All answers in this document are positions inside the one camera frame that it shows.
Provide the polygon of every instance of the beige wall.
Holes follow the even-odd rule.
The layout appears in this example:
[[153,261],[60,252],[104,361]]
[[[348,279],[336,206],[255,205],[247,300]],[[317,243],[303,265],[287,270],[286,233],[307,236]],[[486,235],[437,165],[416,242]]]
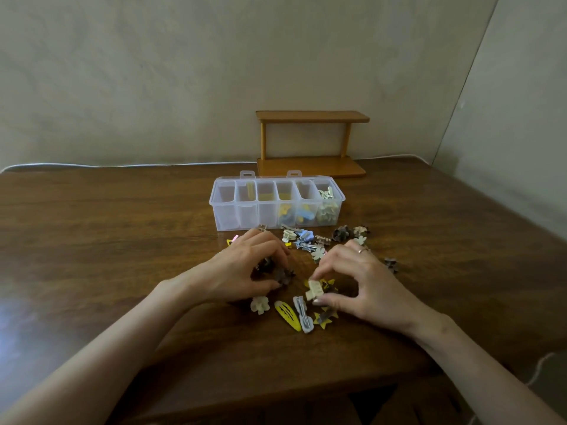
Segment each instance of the beige wall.
[[499,0],[435,167],[567,239],[567,0]]
[[[248,160],[259,109],[357,109],[351,155],[431,160],[494,2],[0,0],[0,166]],[[268,154],[340,134],[271,127]]]

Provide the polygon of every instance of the forearm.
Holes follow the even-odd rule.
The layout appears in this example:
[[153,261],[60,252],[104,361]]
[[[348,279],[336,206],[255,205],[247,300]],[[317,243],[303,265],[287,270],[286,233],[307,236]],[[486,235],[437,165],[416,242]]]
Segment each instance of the forearm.
[[163,286],[80,350],[0,419],[12,424],[102,424],[187,310]]
[[414,339],[445,371],[483,424],[565,425],[449,317],[435,314],[431,325],[417,330]]

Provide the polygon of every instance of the wooden shelf board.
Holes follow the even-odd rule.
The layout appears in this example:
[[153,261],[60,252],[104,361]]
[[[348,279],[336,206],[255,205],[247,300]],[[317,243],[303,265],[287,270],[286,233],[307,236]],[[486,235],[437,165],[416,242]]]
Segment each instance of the wooden shelf board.
[[300,170],[302,176],[362,177],[366,171],[350,156],[308,156],[292,158],[258,158],[260,176],[286,176],[289,170]]
[[351,123],[369,122],[356,110],[258,110],[261,123]]

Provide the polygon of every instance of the woman's left hand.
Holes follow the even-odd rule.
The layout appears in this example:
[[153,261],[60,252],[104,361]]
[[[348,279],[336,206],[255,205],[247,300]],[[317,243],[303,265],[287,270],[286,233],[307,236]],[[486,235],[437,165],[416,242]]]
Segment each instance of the woman's left hand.
[[187,303],[187,308],[201,303],[228,302],[264,296],[279,288],[275,280],[254,282],[250,275],[258,263],[272,257],[288,268],[290,254],[286,245],[269,231],[256,228],[238,237],[214,257],[192,269],[164,280],[160,285],[173,288]]

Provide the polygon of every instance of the wooden shelf leg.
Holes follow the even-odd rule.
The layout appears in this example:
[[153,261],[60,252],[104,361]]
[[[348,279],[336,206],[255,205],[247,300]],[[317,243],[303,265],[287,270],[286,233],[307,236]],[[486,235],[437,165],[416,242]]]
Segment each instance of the wooden shelf leg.
[[350,122],[345,124],[345,137],[343,139],[343,148],[341,149],[341,157],[346,156],[346,149],[349,147],[349,138],[351,137],[351,126]]
[[262,152],[262,161],[266,159],[266,124],[260,123],[260,149]]

